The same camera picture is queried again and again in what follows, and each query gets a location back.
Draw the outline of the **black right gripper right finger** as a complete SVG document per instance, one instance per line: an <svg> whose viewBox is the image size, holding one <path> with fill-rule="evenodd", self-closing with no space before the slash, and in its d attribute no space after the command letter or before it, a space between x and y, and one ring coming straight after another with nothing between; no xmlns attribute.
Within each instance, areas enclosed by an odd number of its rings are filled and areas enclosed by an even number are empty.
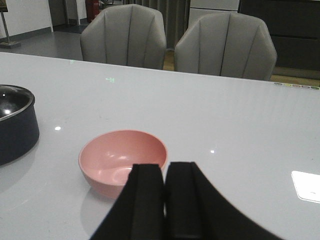
<svg viewBox="0 0 320 240"><path fill-rule="evenodd" d="M171 162L166 173L169 240L277 240L233 206L195 162Z"/></svg>

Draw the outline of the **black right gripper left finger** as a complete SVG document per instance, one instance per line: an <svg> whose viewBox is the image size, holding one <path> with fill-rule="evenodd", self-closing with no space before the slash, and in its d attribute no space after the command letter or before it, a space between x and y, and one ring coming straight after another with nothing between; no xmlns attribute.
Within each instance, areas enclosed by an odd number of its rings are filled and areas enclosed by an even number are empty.
<svg viewBox="0 0 320 240"><path fill-rule="evenodd" d="M128 180L92 240L162 240L164 182L157 164L134 164Z"/></svg>

